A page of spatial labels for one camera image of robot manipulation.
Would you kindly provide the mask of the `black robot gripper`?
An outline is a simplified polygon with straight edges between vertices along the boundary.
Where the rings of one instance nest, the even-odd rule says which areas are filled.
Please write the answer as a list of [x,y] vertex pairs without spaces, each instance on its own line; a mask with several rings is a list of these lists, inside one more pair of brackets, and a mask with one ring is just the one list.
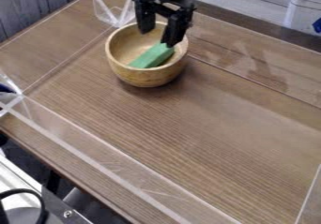
[[191,26],[193,3],[191,0],[132,0],[135,5],[135,19],[141,34],[147,34],[155,27],[155,15],[167,20],[167,26],[160,39],[171,48],[179,43]]

